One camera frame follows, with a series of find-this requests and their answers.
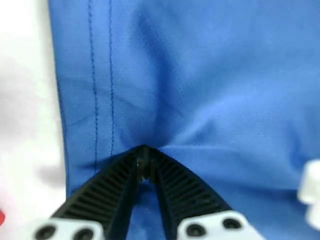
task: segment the screw hole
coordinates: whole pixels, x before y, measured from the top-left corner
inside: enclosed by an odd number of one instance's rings
[[[79,230],[73,237],[73,240],[91,240],[94,232],[89,228]]]
[[[35,233],[35,239],[47,240],[55,234],[55,231],[56,231],[56,227],[53,225],[43,226]]]
[[[223,226],[226,229],[240,229],[241,224],[238,220],[233,219],[233,218],[227,218],[223,221]]]
[[[191,224],[186,229],[186,233],[189,237],[200,237],[206,234],[206,230],[203,226],[200,226],[198,224]]]

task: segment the red object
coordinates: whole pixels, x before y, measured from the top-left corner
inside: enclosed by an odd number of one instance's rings
[[[0,210],[0,226],[4,223],[5,218],[5,214]]]

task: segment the blue garment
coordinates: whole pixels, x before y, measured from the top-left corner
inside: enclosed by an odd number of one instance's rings
[[[320,157],[320,1],[50,0],[67,195],[147,144],[267,238],[319,239],[296,197]],[[164,239],[146,185],[128,240]]]

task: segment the ridged rubber pad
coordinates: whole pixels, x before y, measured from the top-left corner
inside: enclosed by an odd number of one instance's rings
[[[107,240],[124,240],[134,195],[142,179],[156,185],[167,240],[177,238],[185,218],[231,210],[201,178],[175,159],[142,145],[112,157],[53,217],[85,219],[102,224]]]

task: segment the dark blue stitching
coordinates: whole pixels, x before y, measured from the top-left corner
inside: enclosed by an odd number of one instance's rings
[[[97,97],[97,86],[96,86],[96,68],[95,68],[95,54],[93,44],[93,33],[92,33],[92,0],[88,0],[88,23],[89,23],[89,40],[90,40],[90,60],[91,60],[91,71],[92,71],[92,88],[94,94],[94,115],[95,115],[95,143],[94,143],[94,172],[97,171],[97,148],[98,148],[98,97]]]
[[[60,115],[61,115],[61,124],[62,124],[62,136],[63,136],[63,148],[64,148],[64,159],[65,159],[65,192],[66,197],[69,196],[69,189],[70,189],[70,173],[69,173],[69,153],[68,153],[68,145],[67,145],[67,124],[66,124],[66,116],[63,104],[63,97],[60,90],[60,84],[58,77],[56,79],[57,91],[58,91],[58,98],[59,98],[59,105],[60,105]]]
[[[111,149],[110,156],[114,151],[115,144],[115,103],[114,103],[114,73],[112,62],[112,0],[109,0],[109,71],[110,71],[110,97],[111,97]]]

